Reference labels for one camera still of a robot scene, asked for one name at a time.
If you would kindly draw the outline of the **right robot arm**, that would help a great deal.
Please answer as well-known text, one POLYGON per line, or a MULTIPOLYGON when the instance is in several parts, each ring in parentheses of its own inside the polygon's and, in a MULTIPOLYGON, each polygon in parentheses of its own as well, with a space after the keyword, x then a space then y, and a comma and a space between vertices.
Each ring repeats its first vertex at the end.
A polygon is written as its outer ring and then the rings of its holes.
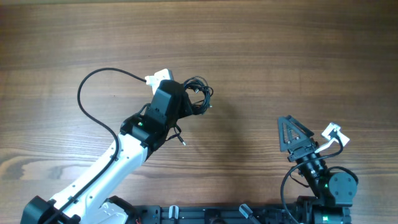
POLYGON ((349 208, 353 205, 359 179, 351 170, 326 165, 326 159, 343 152, 349 138, 341 127, 330 123, 322 132, 327 143, 319 145, 314 133, 291 115, 277 120, 280 151, 287 152, 287 160, 294 162, 285 174, 280 197, 286 223, 351 223, 349 208), (302 186, 310 188, 312 197, 299 196, 291 205, 285 202, 284 188, 292 174, 298 174, 307 181, 302 186))

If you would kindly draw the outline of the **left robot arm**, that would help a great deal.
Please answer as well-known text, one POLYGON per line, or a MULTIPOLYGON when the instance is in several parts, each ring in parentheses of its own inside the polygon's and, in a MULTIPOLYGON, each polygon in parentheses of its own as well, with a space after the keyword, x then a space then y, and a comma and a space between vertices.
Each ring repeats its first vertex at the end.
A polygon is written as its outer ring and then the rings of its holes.
POLYGON ((126 119, 108 150, 77 180, 46 201, 34 197, 24 208, 21 223, 101 223, 127 211, 111 205, 110 193, 160 148, 177 120, 192 115, 183 84, 162 80, 148 105, 126 119))

